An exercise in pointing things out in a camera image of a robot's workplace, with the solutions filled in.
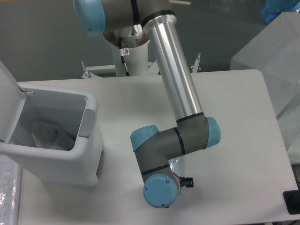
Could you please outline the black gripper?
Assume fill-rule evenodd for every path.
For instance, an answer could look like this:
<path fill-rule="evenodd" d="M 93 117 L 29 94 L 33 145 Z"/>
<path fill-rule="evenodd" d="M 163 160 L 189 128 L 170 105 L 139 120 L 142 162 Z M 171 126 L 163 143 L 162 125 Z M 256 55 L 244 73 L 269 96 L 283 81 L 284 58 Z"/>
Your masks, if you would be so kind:
<path fill-rule="evenodd" d="M 194 187 L 194 179 L 192 177 L 179 177 L 180 190 L 184 187 L 193 188 Z"/>

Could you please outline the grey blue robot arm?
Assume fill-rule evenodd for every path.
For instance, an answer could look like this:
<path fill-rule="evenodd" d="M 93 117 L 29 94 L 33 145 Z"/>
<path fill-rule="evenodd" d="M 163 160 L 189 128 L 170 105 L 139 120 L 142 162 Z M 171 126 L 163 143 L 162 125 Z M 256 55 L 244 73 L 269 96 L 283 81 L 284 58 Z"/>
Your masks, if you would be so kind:
<path fill-rule="evenodd" d="M 167 0 L 75 0 L 75 13 L 91 36 L 112 37 L 126 75 L 131 49 L 151 41 L 163 83 L 176 118 L 176 127 L 159 131 L 154 125 L 131 134 L 133 151 L 144 182 L 145 201 L 168 208 L 192 178 L 178 176 L 170 160 L 217 145 L 221 131 L 203 113 Z"/>

